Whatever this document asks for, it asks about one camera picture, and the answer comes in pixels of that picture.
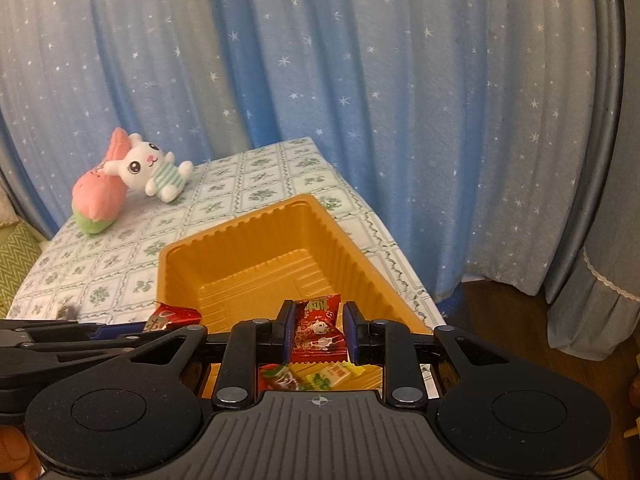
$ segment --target white bunny plush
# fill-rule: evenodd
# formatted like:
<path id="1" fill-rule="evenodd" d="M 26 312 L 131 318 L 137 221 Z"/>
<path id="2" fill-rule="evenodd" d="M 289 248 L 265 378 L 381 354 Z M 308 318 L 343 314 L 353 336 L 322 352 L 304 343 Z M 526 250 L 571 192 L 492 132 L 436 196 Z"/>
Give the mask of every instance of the white bunny plush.
<path id="1" fill-rule="evenodd" d="M 129 189 L 144 189 L 147 195 L 158 195 L 166 203 L 175 200 L 191 176 L 193 163 L 185 160 L 176 168 L 172 152 L 163 153 L 139 134 L 131 134 L 129 140 L 132 148 L 125 158 L 105 162 L 103 171 L 119 175 Z"/>

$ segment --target tablecloth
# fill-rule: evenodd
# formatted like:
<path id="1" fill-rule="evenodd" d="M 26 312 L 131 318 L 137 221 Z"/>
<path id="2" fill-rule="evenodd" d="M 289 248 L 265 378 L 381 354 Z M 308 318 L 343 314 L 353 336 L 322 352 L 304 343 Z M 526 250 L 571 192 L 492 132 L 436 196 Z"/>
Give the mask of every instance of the tablecloth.
<path id="1" fill-rule="evenodd" d="M 73 303 L 82 322 L 146 320 L 165 245 L 301 193 L 319 200 L 426 325 L 444 323 L 378 216 L 306 137 L 201 164 L 171 204 L 130 192 L 120 217 L 98 235 L 85 235 L 70 218 L 24 280 L 7 317 L 52 319 L 60 306 Z"/>

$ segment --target wooden floor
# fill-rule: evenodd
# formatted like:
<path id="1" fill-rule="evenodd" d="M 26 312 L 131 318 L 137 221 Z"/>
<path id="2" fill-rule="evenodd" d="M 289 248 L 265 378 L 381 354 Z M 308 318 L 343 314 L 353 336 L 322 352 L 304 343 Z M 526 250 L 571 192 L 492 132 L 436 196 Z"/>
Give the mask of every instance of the wooden floor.
<path id="1" fill-rule="evenodd" d="M 623 431 L 633 427 L 640 415 L 640 410 L 628 401 L 629 384 L 638 373 L 636 342 L 628 339 L 601 362 L 571 357 L 552 350 L 546 342 L 548 306 L 541 294 L 532 298 L 512 286 L 495 282 L 465 283 L 463 287 L 476 335 L 599 394 L 611 411 L 613 430 L 596 471 L 606 480 L 640 479 L 638 437 L 628 440 L 622 437 Z"/>

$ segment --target zigzag pattern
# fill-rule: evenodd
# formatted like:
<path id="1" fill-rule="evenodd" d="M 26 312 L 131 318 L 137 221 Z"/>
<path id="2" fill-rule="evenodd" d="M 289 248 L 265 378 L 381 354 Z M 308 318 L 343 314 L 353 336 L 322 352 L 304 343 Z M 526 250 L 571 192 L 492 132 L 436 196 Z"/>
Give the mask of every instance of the zigzag pattern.
<path id="1" fill-rule="evenodd" d="M 40 256 L 40 247 L 24 222 L 20 222 L 0 246 L 0 312 L 4 317 L 22 281 Z"/>

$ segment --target bunny ear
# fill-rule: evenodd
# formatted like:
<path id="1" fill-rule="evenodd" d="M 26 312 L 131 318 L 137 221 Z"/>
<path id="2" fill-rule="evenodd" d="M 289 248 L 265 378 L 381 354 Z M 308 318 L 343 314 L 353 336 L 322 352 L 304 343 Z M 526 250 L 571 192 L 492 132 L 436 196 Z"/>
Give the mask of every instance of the bunny ear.
<path id="1" fill-rule="evenodd" d="M 131 145 L 135 147 L 142 142 L 142 136 L 140 134 L 131 134 L 129 140 L 131 141 Z"/>
<path id="2" fill-rule="evenodd" d="M 109 160 L 104 163 L 102 170 L 107 175 L 118 175 L 118 170 L 120 169 L 121 160 Z"/>

